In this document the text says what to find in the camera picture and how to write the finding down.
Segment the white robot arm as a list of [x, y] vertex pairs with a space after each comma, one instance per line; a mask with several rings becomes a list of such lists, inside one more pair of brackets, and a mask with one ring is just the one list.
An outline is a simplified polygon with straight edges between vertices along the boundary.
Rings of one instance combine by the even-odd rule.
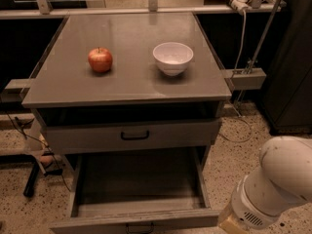
[[312, 139], [275, 136], [260, 147], [259, 166], [234, 187], [217, 226], [227, 234], [249, 234], [311, 202]]

